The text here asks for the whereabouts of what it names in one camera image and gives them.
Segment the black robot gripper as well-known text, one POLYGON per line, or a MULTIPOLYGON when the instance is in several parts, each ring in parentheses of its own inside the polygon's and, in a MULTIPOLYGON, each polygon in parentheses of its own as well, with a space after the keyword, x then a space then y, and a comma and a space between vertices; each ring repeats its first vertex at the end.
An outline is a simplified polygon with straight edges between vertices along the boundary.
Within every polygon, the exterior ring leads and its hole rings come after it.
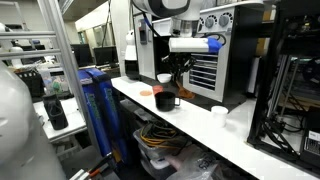
POLYGON ((172 72, 172 81, 176 82, 181 76, 182 79, 189 76, 189 71, 195 65, 196 59, 190 53, 170 53, 167 63, 172 72))

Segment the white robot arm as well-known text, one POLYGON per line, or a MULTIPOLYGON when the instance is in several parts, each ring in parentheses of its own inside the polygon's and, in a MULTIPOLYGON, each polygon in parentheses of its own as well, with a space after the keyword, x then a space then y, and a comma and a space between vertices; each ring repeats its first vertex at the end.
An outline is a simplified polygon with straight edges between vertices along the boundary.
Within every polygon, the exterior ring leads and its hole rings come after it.
MULTIPOLYGON (((1 31, 1 60, 55 55, 60 61, 69 86, 74 92, 81 115, 88 110, 79 82, 76 60, 57 0, 37 0, 45 19, 45 31, 1 31), (15 39, 49 38, 49 50, 14 50, 15 39)), ((32 103, 27 85, 6 65, 0 70, 0 180, 66 180, 32 103)))

